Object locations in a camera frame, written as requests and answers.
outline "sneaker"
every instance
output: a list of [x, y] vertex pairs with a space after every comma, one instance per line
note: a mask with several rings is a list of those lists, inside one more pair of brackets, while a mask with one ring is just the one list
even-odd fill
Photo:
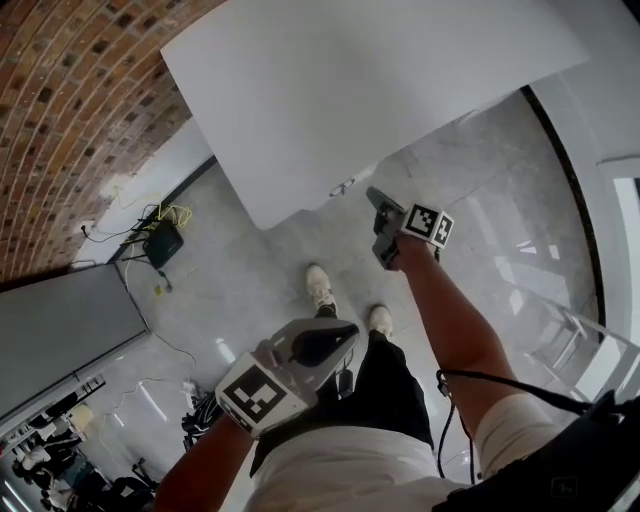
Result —
[[331, 306], [338, 314], [338, 305], [331, 291], [329, 276], [319, 265], [310, 265], [307, 269], [307, 292], [316, 309], [320, 309], [320, 306]]
[[391, 313], [384, 306], [374, 306], [369, 314], [369, 330], [378, 331], [384, 334], [387, 339], [391, 337], [393, 332], [393, 321]]

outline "white board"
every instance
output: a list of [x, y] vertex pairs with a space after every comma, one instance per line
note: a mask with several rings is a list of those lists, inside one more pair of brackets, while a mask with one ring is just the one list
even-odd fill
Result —
[[230, 0], [162, 54], [262, 229], [587, 58], [542, 0]]

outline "white sleeve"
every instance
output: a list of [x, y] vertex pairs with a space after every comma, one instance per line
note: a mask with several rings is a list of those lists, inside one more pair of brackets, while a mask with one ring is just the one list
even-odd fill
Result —
[[519, 393], [503, 398], [484, 415], [476, 432], [483, 477], [535, 452], [560, 431], [534, 397]]

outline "brick wall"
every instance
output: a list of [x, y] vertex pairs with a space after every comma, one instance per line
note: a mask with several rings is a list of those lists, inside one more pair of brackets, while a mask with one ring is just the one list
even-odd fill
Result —
[[191, 116], [160, 48], [223, 0], [9, 0], [0, 8], [0, 282], [73, 260], [98, 192]]

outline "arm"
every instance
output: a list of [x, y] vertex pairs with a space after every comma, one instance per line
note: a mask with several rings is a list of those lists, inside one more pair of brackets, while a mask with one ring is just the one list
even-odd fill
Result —
[[252, 444], [249, 434], [222, 416], [162, 480], [154, 511], [218, 510]]
[[[397, 238], [394, 266], [409, 281], [424, 329], [443, 370], [484, 372], [515, 379], [498, 335], [435, 260], [427, 245]], [[475, 438], [480, 420], [493, 405], [519, 391], [492, 382], [446, 376], [454, 403]]]

